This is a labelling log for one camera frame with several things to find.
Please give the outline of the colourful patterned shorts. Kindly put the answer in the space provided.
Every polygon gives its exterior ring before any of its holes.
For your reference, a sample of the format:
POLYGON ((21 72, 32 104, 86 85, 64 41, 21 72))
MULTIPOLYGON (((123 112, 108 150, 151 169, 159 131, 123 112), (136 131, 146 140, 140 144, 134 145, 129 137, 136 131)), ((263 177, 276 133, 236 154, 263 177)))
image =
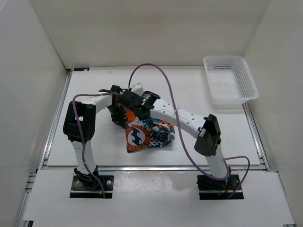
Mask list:
MULTIPOLYGON (((121 105, 119 101, 120 97, 114 96, 113 104, 121 105)), ((145 148, 162 148, 175 139, 174 125, 156 118, 140 120, 131 110, 122 107, 127 117, 124 129, 127 153, 136 153, 145 148)))

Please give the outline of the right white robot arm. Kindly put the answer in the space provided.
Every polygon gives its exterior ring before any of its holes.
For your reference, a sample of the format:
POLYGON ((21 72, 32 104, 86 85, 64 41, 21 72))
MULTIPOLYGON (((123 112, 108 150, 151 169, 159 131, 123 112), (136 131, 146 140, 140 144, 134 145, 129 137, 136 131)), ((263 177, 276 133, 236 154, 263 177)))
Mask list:
POLYGON ((120 103, 133 111, 141 120, 151 117, 177 126, 182 147, 192 165, 206 177, 212 179, 213 185, 218 189, 223 189, 230 183, 230 169, 221 151, 221 131, 216 116, 210 114, 208 117, 203 117, 178 109, 173 98, 171 103, 168 103, 150 91, 138 95, 127 90, 121 95, 120 103), (190 156, 182 131, 196 139, 194 150, 206 158, 210 167, 209 174, 202 170, 190 156))

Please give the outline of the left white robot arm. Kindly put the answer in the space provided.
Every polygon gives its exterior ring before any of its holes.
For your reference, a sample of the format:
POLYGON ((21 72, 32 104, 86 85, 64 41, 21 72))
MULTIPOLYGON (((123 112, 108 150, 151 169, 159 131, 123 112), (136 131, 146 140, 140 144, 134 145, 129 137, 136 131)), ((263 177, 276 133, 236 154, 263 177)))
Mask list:
POLYGON ((77 94, 69 103, 63 133, 72 143, 76 154, 78 167, 74 172, 88 189, 95 189, 99 184, 98 167, 91 147, 96 114, 107 109, 111 114, 112 122, 125 128, 125 110, 119 104, 123 91, 119 86, 113 85, 110 90, 102 89, 97 94, 77 94))

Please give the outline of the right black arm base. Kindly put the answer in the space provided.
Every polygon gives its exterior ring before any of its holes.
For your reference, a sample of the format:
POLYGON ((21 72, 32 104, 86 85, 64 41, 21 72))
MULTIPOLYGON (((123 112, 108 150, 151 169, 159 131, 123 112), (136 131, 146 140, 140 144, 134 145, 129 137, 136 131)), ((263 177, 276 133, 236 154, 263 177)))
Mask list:
POLYGON ((215 181, 204 175, 197 176, 200 200, 243 200, 244 195, 238 175, 232 174, 228 181, 215 181))

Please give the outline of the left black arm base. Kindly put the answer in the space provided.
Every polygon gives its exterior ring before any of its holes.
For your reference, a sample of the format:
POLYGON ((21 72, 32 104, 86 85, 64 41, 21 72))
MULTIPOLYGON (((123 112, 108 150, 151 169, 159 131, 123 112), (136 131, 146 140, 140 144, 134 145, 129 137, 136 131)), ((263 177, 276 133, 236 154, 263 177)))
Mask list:
POLYGON ((113 196, 114 176, 100 175, 97 170, 92 175, 82 174, 74 169, 70 198, 111 199, 113 196))

